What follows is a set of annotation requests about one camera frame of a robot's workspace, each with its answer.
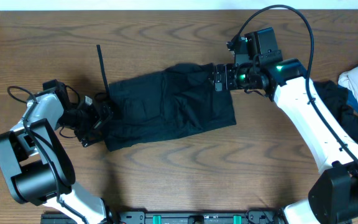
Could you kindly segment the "black cloth shorts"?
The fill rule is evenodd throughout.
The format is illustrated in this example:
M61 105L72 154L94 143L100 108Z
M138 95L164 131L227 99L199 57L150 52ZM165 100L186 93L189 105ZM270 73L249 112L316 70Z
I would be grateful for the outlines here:
M236 124L232 97L209 81L214 65L179 63L109 84L113 117L102 128L109 151L179 139Z

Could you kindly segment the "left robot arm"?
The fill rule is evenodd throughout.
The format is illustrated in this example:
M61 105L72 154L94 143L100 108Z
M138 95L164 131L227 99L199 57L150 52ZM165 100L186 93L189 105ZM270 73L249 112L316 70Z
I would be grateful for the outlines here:
M50 80L24 101L20 121L0 134L0 169L13 199L56 209L41 223L118 223L114 211L77 181L70 158L56 130L72 129L83 147L102 140L101 127L112 118L106 106L97 109L86 96L72 103L69 86Z

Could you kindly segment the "pile of clothes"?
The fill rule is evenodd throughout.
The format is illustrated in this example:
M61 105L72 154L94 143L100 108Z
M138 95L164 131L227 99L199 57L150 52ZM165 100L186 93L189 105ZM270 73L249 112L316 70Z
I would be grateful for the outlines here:
M341 73L337 83L316 82L314 87L343 130L358 143L358 66Z

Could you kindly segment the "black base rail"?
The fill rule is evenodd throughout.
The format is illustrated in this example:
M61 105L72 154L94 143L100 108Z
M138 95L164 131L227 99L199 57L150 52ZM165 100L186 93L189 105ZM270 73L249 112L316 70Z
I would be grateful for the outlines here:
M121 212L114 216L121 224L286 224L280 212L249 210L226 213Z

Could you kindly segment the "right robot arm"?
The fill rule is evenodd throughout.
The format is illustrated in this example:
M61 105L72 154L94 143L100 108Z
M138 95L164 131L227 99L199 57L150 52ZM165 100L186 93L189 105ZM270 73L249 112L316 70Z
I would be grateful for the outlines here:
M297 59L215 66L216 91L265 92L295 125L320 174L308 197L285 206L284 223L347 223L358 217L358 143L318 96Z

